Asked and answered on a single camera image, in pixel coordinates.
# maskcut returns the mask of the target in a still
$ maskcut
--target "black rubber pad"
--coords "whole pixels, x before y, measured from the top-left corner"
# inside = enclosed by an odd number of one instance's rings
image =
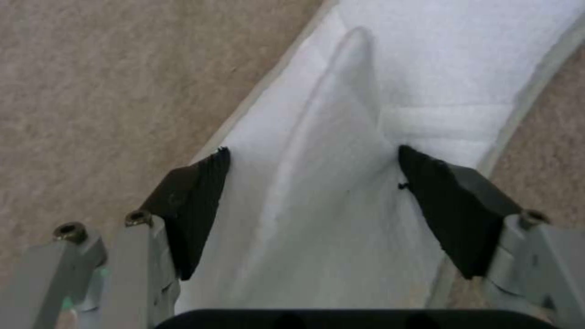
[[[521,207],[474,169],[405,145],[398,161],[426,223],[463,277],[485,276],[504,217]]]
[[[191,166],[174,169],[140,207],[164,220],[173,262],[182,280],[188,280],[199,264],[229,165],[229,150],[220,148]]]

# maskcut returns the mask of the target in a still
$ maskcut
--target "white fabric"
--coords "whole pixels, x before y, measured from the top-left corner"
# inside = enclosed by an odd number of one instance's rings
[[[443,253],[396,189],[396,147],[477,166],[583,12],[582,0],[333,6],[222,143],[232,167],[177,311],[423,307]]]

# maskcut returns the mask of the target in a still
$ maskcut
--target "beige carpet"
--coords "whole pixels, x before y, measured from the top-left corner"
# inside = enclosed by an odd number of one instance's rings
[[[321,0],[0,0],[0,287],[66,221],[107,242],[187,163]],[[585,50],[555,77],[493,180],[560,225],[585,218]],[[451,307],[481,304],[458,282]]]

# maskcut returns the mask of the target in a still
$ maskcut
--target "hex bolt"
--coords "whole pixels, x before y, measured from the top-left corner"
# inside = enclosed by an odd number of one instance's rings
[[[124,224],[126,227],[132,227],[142,224],[148,224],[148,226],[152,227],[152,215],[147,210],[134,210],[128,215],[126,215],[126,219],[124,220]]]
[[[542,223],[549,224],[550,219],[540,211],[523,209],[520,212],[520,221],[518,223],[522,229],[529,230],[532,227]]]
[[[78,245],[87,239],[85,226],[80,222],[68,222],[53,231],[53,240],[69,241]]]

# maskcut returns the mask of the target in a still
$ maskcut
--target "screw head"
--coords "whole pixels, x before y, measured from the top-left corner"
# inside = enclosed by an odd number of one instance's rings
[[[550,219],[540,211],[523,209],[520,212],[520,221],[518,223],[522,229],[529,230],[542,223],[550,224]]]
[[[134,210],[124,219],[124,224],[126,227],[132,227],[142,224],[148,224],[148,226],[152,227],[152,215],[147,210],[138,209]]]
[[[80,222],[68,222],[58,226],[53,231],[53,240],[55,241],[69,241],[78,245],[87,239],[87,231],[85,226]]]

